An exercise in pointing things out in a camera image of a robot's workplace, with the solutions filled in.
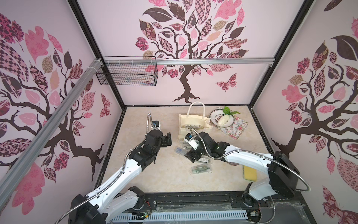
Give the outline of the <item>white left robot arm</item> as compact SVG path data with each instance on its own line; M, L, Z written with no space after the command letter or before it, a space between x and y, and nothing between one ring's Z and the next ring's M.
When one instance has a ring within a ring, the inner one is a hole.
M69 224L108 224L128 209L144 205L144 192L138 187L121 190L149 165L155 163L159 150L172 145L171 134L151 130L145 140L126 156L122 167L107 181L86 196L78 195L71 203Z

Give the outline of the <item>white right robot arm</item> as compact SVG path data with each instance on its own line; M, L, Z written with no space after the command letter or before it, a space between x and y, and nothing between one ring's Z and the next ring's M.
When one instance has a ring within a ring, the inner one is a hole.
M188 133L184 137L192 149L185 154L191 162L198 161L202 156L211 157L228 163L237 163L256 171L267 177L259 182L251 182L242 194L242 200L248 206L273 195L285 198L295 196L299 171L284 154L262 154L235 147L227 142L215 142L209 134L201 132L197 136Z

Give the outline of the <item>cream canvas tote bag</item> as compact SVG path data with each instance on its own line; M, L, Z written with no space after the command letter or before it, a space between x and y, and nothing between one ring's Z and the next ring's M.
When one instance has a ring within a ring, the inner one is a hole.
M195 115L190 113L190 110L194 104L202 105L203 108L202 115ZM200 132L210 133L213 127L210 125L210 118L206 117L205 113L206 113L205 104L196 101L189 106L189 109L187 110L187 113L185 115L180 114L178 138L184 139L185 136L188 133L190 133L189 126L195 129L198 133Z

